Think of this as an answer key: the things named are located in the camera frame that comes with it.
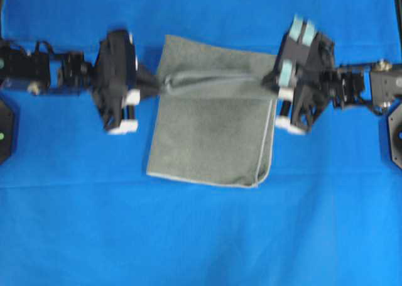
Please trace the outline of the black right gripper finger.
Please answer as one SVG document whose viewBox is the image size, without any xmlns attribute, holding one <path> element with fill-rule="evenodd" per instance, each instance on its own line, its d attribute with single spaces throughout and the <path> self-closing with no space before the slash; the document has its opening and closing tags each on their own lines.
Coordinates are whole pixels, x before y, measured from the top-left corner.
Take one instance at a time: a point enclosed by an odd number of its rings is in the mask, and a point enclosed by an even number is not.
<svg viewBox="0 0 402 286">
<path fill-rule="evenodd" d="M 278 88 L 279 76 L 280 73 L 274 69 L 263 77 L 261 85 L 265 88 Z"/>
<path fill-rule="evenodd" d="M 281 87 L 277 85 L 267 85 L 264 87 L 273 97 L 281 97 Z"/>
</svg>

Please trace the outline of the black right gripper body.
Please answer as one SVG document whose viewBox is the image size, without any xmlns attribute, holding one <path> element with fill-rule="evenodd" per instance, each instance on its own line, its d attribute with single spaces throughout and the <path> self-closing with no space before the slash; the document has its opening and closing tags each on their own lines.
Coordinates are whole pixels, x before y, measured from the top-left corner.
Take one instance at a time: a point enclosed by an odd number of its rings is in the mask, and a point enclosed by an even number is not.
<svg viewBox="0 0 402 286">
<path fill-rule="evenodd" d="M 283 101 L 275 125 L 304 135 L 329 103 L 320 74 L 334 68 L 334 42 L 310 20 L 294 16 L 276 58 L 274 85 Z"/>
</svg>

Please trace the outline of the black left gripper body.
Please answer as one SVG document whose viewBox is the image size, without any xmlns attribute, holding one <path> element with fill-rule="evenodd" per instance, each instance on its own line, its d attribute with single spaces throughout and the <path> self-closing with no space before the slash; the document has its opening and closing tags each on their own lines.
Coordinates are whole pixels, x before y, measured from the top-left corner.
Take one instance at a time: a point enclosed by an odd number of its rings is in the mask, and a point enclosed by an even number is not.
<svg viewBox="0 0 402 286">
<path fill-rule="evenodd" d="M 100 42 L 91 94 L 109 134 L 134 133 L 138 129 L 134 113 L 140 100 L 135 88 L 136 60 L 133 38 L 127 30 L 110 31 Z"/>
</svg>

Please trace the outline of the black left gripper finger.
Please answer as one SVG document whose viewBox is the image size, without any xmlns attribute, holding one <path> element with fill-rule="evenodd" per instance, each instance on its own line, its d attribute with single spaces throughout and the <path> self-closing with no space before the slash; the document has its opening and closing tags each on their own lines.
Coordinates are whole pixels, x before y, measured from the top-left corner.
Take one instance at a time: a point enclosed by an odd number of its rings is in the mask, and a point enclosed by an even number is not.
<svg viewBox="0 0 402 286">
<path fill-rule="evenodd" d="M 147 67 L 139 62 L 136 68 L 136 82 L 137 85 L 157 85 L 158 81 L 154 74 L 152 74 Z"/>
<path fill-rule="evenodd" d="M 139 104 L 142 100 L 161 94 L 161 85 L 157 79 L 140 79 L 134 82 L 134 103 Z"/>
</svg>

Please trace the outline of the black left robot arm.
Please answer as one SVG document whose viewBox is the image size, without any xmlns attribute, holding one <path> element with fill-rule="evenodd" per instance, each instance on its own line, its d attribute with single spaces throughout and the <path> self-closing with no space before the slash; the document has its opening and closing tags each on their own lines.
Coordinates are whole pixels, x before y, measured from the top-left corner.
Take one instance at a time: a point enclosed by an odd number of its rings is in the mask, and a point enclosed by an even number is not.
<svg viewBox="0 0 402 286">
<path fill-rule="evenodd" d="M 110 135 L 138 129 L 135 107 L 161 92 L 157 78 L 139 62 L 133 36 L 117 29 L 100 41 L 94 63 L 83 52 L 57 53 L 47 41 L 37 41 L 33 52 L 11 40 L 1 40 L 1 88 L 34 96 L 91 94 Z"/>
</svg>

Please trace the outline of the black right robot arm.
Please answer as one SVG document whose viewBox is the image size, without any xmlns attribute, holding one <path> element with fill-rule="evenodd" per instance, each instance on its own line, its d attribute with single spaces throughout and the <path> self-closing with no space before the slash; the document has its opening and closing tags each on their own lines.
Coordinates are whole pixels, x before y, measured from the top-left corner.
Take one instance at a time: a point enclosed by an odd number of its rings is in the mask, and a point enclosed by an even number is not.
<svg viewBox="0 0 402 286">
<path fill-rule="evenodd" d="M 337 66 L 334 50 L 334 41 L 310 20 L 293 18 L 274 67 L 262 81 L 283 102 L 276 125 L 304 135 L 328 105 L 365 107 L 387 117 L 391 159 L 400 167 L 401 106 L 392 105 L 401 100 L 401 64 L 379 60 Z"/>
</svg>

